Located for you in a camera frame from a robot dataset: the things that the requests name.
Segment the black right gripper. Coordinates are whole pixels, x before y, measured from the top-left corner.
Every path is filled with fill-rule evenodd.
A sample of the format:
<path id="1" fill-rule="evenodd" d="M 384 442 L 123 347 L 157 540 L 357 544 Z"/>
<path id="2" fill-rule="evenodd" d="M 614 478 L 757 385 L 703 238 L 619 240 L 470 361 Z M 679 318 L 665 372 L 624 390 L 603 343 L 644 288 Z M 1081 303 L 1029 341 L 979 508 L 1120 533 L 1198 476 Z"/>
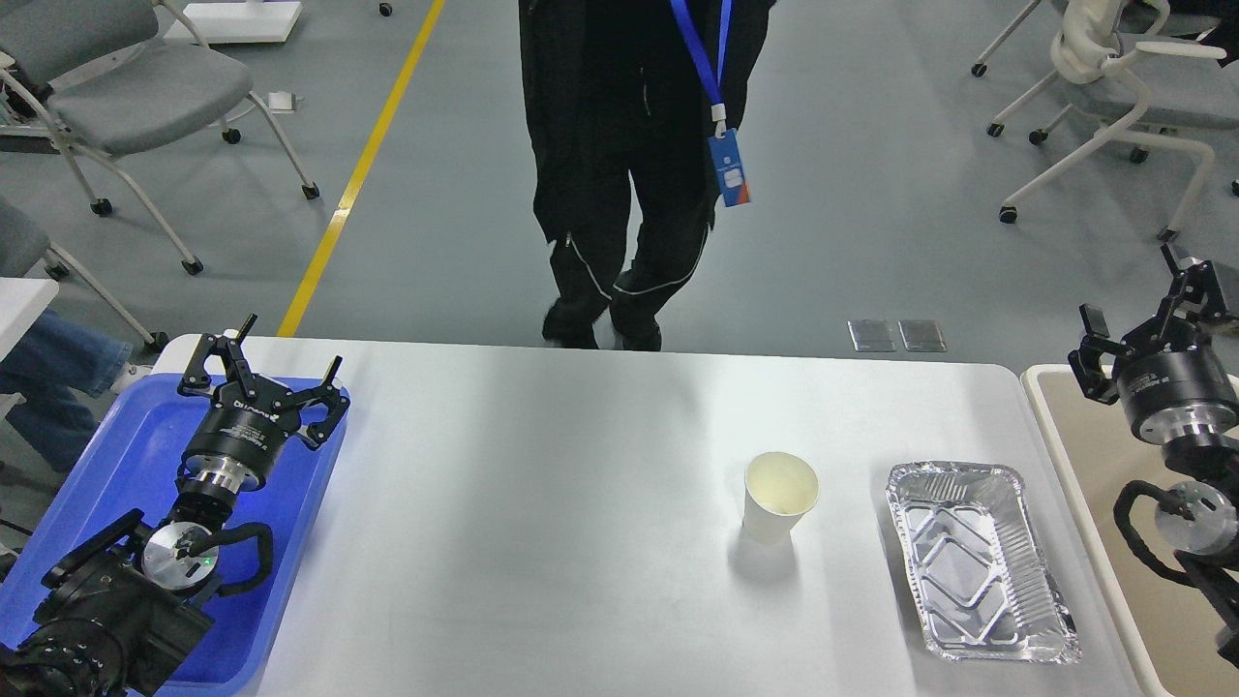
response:
<path id="1" fill-rule="evenodd" d="M 1212 336 L 1238 336 L 1238 270 L 1192 258 L 1170 241 L 1161 244 L 1161 255 L 1173 277 L 1171 313 L 1208 336 L 1156 340 L 1150 334 L 1129 334 L 1115 343 L 1101 310 L 1080 305 L 1083 334 L 1079 348 L 1068 353 L 1083 396 L 1106 406 L 1120 397 L 1130 432 L 1150 444 L 1237 427 L 1237 389 L 1213 349 Z M 1106 354 L 1123 358 L 1115 361 L 1111 378 L 1101 366 Z"/>

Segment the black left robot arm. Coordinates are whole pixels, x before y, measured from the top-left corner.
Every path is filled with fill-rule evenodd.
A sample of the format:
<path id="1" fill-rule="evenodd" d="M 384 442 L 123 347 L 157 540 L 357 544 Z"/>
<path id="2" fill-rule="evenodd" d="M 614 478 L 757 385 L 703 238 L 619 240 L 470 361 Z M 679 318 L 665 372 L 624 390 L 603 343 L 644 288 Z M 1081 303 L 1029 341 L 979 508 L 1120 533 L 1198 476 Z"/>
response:
<path id="1" fill-rule="evenodd" d="M 5 696 L 155 696 L 252 675 L 344 435 L 342 357 L 268 378 L 199 336 L 119 397 L 2 589 Z"/>

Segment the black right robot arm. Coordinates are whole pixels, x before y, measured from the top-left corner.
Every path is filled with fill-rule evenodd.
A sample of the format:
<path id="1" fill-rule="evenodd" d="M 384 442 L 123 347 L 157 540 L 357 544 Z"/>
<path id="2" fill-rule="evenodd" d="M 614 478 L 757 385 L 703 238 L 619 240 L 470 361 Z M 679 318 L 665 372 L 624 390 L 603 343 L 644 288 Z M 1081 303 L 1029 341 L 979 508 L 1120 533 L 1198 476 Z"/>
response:
<path id="1" fill-rule="evenodd" d="M 1114 340 L 1101 310 L 1080 305 L 1068 365 L 1084 397 L 1121 405 L 1132 436 L 1183 475 L 1173 487 L 1127 482 L 1111 513 L 1146 568 L 1204 595 L 1223 621 L 1217 652 L 1235 664 L 1238 402 L 1212 340 L 1237 327 L 1237 270 L 1170 241 L 1161 255 L 1171 286 L 1156 313 Z"/>

